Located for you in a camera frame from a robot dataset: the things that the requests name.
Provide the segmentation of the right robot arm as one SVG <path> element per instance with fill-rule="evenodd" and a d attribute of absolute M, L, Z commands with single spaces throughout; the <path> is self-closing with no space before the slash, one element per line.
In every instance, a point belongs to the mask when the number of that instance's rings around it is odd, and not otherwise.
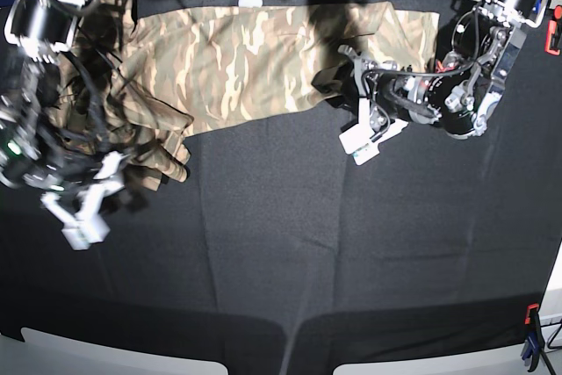
<path fill-rule="evenodd" d="M 102 98 L 71 47 L 78 24 L 101 0 L 15 0 L 4 27 L 6 41 L 24 59 L 19 86 L 1 97 L 1 182 L 42 192 L 42 205 L 62 224 L 74 250 L 100 243 L 109 228 L 100 215 L 104 200 L 125 187 L 126 154 L 109 140 Z M 54 126 L 48 109 L 55 89 L 48 70 L 66 58 L 83 79 L 85 111 L 93 127 Z"/>

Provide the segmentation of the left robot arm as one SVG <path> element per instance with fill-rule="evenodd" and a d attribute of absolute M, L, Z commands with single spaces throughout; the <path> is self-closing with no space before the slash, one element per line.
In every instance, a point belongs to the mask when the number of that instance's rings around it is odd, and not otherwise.
<path fill-rule="evenodd" d="M 482 135 L 501 101 L 527 31 L 543 21 L 550 0 L 479 0 L 456 23 L 451 48 L 432 72 L 378 63 L 342 45 L 350 70 L 343 81 L 357 93 L 357 122 L 339 140 L 357 165 L 408 124 L 435 126 L 450 137 Z"/>

